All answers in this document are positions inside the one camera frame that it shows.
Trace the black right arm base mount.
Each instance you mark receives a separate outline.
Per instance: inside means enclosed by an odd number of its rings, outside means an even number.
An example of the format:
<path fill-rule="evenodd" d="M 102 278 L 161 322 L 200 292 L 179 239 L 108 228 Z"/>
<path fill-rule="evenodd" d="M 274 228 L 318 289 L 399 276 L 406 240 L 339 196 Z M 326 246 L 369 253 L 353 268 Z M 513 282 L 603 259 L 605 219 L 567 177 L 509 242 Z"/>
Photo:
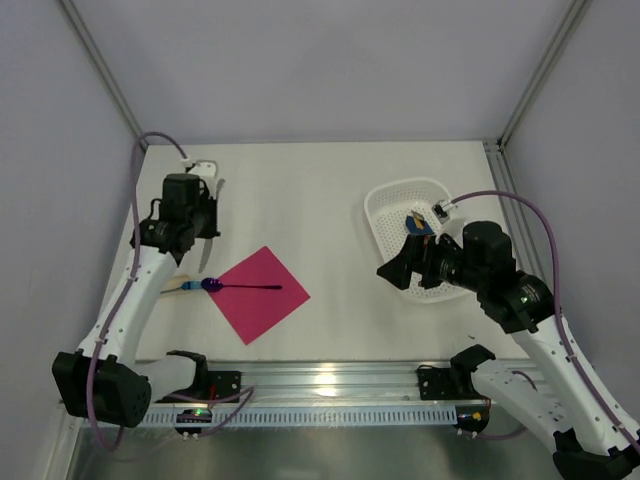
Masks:
<path fill-rule="evenodd" d="M 448 367 L 420 365 L 416 369 L 416 377 L 422 401 L 454 400 L 456 398 L 456 391 Z"/>

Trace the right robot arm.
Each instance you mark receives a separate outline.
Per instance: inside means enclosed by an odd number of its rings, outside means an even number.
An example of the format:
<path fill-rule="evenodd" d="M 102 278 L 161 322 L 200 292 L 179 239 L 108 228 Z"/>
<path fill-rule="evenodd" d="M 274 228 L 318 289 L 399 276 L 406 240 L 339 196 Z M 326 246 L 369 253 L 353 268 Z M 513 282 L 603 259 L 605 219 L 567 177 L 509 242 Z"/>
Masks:
<path fill-rule="evenodd" d="M 473 292 L 485 315 L 528 355 L 556 400 L 548 401 L 475 345 L 451 360 L 464 386 L 497 401 L 551 452 L 564 479 L 624 479 L 639 466 L 639 424 L 597 378 L 556 315 L 554 296 L 539 278 L 516 266 L 512 242 L 491 221 L 451 236 L 409 235 L 400 252 L 377 270 L 399 290 L 419 275 L 424 289 L 443 283 Z"/>

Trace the purple metal spoon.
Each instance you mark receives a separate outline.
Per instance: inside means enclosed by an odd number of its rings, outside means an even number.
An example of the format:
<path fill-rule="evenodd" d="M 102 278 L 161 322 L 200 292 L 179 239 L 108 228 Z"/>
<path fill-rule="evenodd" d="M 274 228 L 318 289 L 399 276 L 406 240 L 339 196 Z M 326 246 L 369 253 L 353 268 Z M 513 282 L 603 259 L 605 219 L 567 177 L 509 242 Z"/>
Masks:
<path fill-rule="evenodd" d="M 229 284 L 224 283 L 219 278 L 206 277 L 200 281 L 200 287 L 209 293 L 220 292 L 224 289 L 259 289 L 259 290 L 282 290 L 282 285 L 252 285 L 252 284 Z"/>

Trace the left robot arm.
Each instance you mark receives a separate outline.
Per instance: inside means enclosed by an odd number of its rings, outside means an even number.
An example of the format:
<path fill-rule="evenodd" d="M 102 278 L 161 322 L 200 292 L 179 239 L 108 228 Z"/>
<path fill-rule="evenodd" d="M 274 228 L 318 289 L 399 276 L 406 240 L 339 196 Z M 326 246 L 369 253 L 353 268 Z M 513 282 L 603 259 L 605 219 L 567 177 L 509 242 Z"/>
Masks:
<path fill-rule="evenodd" d="M 128 266 L 91 332 L 73 353 L 57 354 L 52 373 L 67 412 L 133 428 L 150 404 L 208 388 L 206 358 L 174 350 L 136 368 L 143 330 L 161 290 L 196 240 L 219 236 L 220 186 L 212 165 L 165 177 L 150 214 L 135 219 Z"/>

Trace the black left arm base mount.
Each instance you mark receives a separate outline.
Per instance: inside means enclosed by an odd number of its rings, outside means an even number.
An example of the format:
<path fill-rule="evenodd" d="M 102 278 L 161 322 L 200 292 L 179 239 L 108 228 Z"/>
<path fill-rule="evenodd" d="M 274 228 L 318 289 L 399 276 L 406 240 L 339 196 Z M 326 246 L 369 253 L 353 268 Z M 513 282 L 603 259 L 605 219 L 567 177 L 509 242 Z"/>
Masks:
<path fill-rule="evenodd" d="M 242 373 L 237 370 L 209 370 L 204 398 L 219 403 L 238 403 L 242 388 Z"/>

